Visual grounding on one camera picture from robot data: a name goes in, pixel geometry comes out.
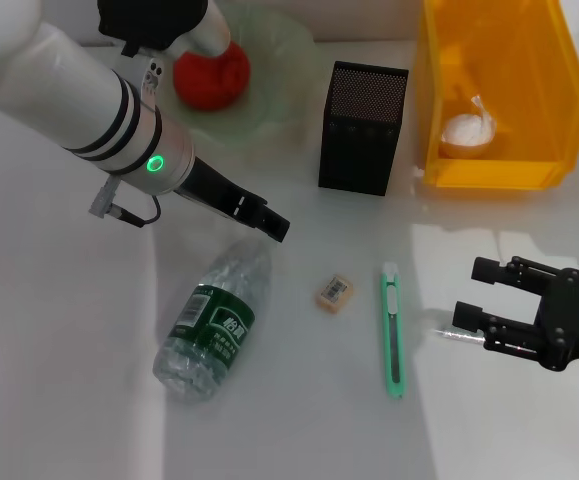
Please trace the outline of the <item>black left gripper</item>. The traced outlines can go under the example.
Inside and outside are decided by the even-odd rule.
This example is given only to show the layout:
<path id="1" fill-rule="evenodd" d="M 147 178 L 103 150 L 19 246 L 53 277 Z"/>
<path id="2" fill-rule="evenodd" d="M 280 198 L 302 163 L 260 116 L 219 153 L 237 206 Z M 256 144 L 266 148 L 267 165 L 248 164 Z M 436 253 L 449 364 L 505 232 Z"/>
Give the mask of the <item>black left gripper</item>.
<path id="1" fill-rule="evenodd" d="M 290 222 L 268 208 L 265 199 L 233 183 L 198 157 L 176 193 L 258 229 L 278 243 L 290 228 Z"/>

